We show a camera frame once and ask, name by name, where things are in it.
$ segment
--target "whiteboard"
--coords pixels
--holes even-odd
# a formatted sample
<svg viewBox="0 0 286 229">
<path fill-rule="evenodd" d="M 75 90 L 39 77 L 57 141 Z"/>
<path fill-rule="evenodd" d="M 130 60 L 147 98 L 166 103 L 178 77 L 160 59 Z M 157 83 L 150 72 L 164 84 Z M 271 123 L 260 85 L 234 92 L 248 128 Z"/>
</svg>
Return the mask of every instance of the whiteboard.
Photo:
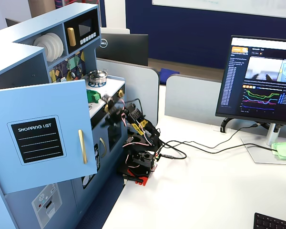
<svg viewBox="0 0 286 229">
<path fill-rule="evenodd" d="M 286 0 L 153 0 L 153 5 L 286 18 Z"/>
</svg>

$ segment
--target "silver pot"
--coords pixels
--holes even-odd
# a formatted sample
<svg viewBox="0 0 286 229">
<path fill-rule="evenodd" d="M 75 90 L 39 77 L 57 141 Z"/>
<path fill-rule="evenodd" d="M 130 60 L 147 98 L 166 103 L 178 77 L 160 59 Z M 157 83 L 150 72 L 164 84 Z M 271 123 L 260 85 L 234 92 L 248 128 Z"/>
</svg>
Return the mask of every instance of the silver pot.
<svg viewBox="0 0 286 229">
<path fill-rule="evenodd" d="M 95 71 L 89 72 L 87 75 L 88 75 L 89 81 L 91 83 L 105 83 L 105 82 L 107 82 L 108 73 L 105 71 L 95 70 Z"/>
</svg>

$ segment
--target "shopping list label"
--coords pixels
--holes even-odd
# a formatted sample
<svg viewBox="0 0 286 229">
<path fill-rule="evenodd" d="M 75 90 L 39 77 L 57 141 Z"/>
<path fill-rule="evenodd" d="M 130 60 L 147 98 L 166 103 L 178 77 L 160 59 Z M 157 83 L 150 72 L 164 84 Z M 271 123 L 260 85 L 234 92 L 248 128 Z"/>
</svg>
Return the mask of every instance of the shopping list label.
<svg viewBox="0 0 286 229">
<path fill-rule="evenodd" d="M 63 156 L 60 132 L 55 117 L 10 125 L 24 163 Z"/>
</svg>

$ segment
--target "dell logo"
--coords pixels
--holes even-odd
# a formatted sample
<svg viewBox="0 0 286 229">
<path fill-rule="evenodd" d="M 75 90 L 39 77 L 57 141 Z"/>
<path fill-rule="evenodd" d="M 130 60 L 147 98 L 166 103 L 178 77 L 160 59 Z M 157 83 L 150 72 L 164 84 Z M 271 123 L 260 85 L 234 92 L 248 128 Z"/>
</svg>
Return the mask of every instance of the dell logo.
<svg viewBox="0 0 286 229">
<path fill-rule="evenodd" d="M 106 39 L 101 39 L 101 45 L 100 47 L 101 48 L 106 48 L 108 45 L 108 41 Z"/>
</svg>

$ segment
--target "monitor stand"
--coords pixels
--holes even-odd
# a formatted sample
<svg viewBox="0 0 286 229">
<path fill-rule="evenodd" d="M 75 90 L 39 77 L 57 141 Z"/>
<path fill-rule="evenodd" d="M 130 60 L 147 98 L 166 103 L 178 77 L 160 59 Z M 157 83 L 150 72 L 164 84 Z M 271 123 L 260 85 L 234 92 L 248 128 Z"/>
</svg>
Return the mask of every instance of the monitor stand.
<svg viewBox="0 0 286 229">
<path fill-rule="evenodd" d="M 274 142 L 286 142 L 286 138 L 278 137 L 280 129 L 275 130 L 275 126 L 275 124 L 270 125 L 267 136 L 245 136 L 241 137 L 241 139 L 244 144 L 254 143 L 268 148 L 271 148 Z M 278 156 L 273 155 L 272 151 L 251 145 L 246 146 L 246 148 L 255 163 L 286 165 L 286 160 L 281 160 Z"/>
</svg>

